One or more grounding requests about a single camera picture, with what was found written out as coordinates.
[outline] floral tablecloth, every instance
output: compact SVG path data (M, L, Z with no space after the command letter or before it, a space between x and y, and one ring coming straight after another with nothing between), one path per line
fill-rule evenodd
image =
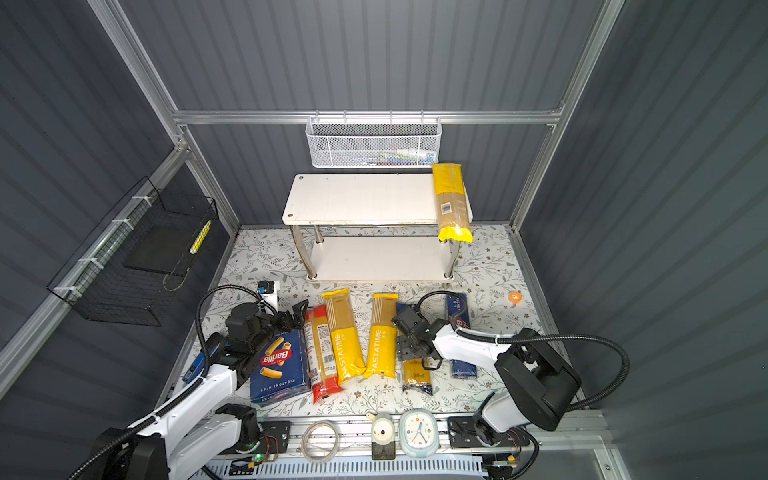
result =
M474 243L462 244L461 253L454 269L455 280L450 290L466 292L472 328L489 333L515 333L527 326L542 331L520 267L512 251L508 228L502 225L473 225ZM336 228L323 229L323 235L337 236L406 236L437 235L436 227L390 228ZM304 229L304 240L309 248L314 244L314 233ZM378 292L397 292L401 302L415 302L424 293L442 290L443 283L311 283L306 279L298 253L285 229L242 230L234 244L229 262L220 283L236 283L255 286L258 280L280 281L280 309L289 310L305 298L310 306L320 305L320 294L343 287L350 288L360 345L367 358L368 339L372 313L372 295ZM512 304L508 300L511 291L522 294L522 301ZM222 291L214 295L205 316L206 336L213 332L225 333L224 320L231 308L245 294ZM445 312L445 299L435 296L425 301L422 311L433 316ZM200 352L195 347L187 359L187 365ZM368 411L400 413L414 408L432 412L474 411L488 394L502 387L496 372L478 369L477 379L452 379L450 362L432 372L433 396L422 392L402 391L402 368L398 364L398 379L373 376L357 377L344 384L345 392L312 403L312 393L296 396L266 407L257 407L262 417L361 415ZM252 405L250 386L243 385L229 399L232 403Z

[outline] blue pasta box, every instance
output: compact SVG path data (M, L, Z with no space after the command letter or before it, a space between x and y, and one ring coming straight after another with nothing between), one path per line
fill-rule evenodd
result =
M301 329L276 334L259 352L250 376L250 401L261 406L310 392L309 361Z
M467 304L467 294L466 293L457 293L461 298L464 299L464 303L460 302L458 298L454 296L445 296L445 306L448 308L448 317L455 315L458 313L464 305ZM460 326L463 328L468 329L469 328L469 308L467 307L467 310L462 313L457 319L456 319L456 326ZM472 365L471 363L462 362L461 360L451 360L451 377L454 379L476 379L478 376L478 367Z

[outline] white label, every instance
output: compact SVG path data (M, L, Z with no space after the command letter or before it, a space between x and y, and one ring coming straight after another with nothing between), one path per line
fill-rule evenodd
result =
M334 376L336 359L333 358L333 342L331 342L331 331L327 325L317 326L317 339L320 343L320 357L323 358L326 377Z
M306 356L310 361L310 381L312 385L320 383L320 375L317 373L317 352L315 351L315 339L312 335L312 323L304 323L304 340L306 341Z

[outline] black wire basket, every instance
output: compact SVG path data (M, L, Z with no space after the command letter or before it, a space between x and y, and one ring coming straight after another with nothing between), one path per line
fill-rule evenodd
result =
M153 188L48 290L88 320L160 326L217 218L212 198Z

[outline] gray corrugated wall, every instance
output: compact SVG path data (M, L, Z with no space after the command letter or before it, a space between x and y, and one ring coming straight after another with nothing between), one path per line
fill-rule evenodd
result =
M0 3L0 338L115 202L173 147L85 0ZM200 193L186 168L168 186ZM150 411L228 236L220 223L162 328L70 313L0 401L0 477L64 478Z
M475 220L509 220L547 129L545 125L443 127L440 158L463 166ZM304 127L296 125L191 125L190 130L244 225L282 223L297 174L403 171L318 170L312 166Z
M173 147L88 3L0 3L0 345Z
M601 2L122 5L180 109L419 111L556 108ZM342 173L312 167L303 127L190 128L243 224L282 223L297 174ZM545 130L444 127L476 220L509 220Z
M630 2L522 228L633 478L764 478L768 4ZM617 358L571 346L588 390Z

